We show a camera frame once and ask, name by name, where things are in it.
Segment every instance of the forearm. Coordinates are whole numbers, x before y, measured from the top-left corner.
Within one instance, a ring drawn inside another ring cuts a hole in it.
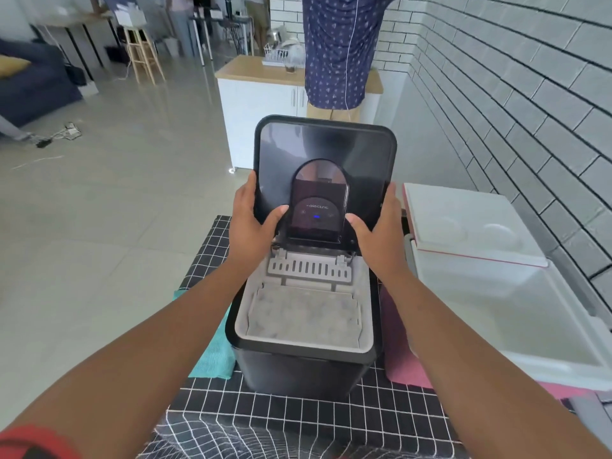
[[[248,276],[225,263],[80,363],[13,426],[48,427],[88,458],[133,458],[198,361]]]
[[[412,349],[474,458],[612,456],[412,274],[404,271],[385,285]]]

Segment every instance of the cooler lid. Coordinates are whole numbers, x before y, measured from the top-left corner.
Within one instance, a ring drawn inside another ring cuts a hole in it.
[[[505,196],[419,184],[404,184],[403,192],[419,250],[547,267]]]
[[[280,243],[356,251],[347,212],[374,228],[397,141],[386,127],[270,115],[255,129],[255,217],[282,204]]]

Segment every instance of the wooden stool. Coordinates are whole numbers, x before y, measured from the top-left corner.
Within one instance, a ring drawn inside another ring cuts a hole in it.
[[[157,66],[157,69],[165,82],[166,78],[164,76],[164,71],[162,71],[162,66],[159,64],[155,46],[153,45],[147,31],[137,27],[125,27],[125,31],[127,54],[130,56],[130,61],[132,62],[132,67],[134,68],[134,74],[136,74],[136,82],[140,84],[140,77],[138,76],[139,64],[144,67],[144,70],[150,77],[153,85],[155,85],[155,77],[153,76],[151,66]]]

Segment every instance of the kitchen island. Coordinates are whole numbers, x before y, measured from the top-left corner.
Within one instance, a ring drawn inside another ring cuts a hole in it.
[[[255,127],[267,115],[306,117],[304,69],[264,66],[257,56],[240,55],[215,73],[233,169],[253,168]],[[372,69],[365,85],[360,122],[374,123],[383,84]]]

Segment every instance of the wooden countertop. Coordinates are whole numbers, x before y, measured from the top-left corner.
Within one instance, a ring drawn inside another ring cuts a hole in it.
[[[294,74],[290,74],[285,71],[284,67],[264,66],[261,63],[261,56],[237,56],[215,72],[215,77],[218,79],[304,86],[304,69],[298,69]],[[365,84],[365,92],[382,95],[383,90],[378,71],[372,69],[368,76],[368,82]]]

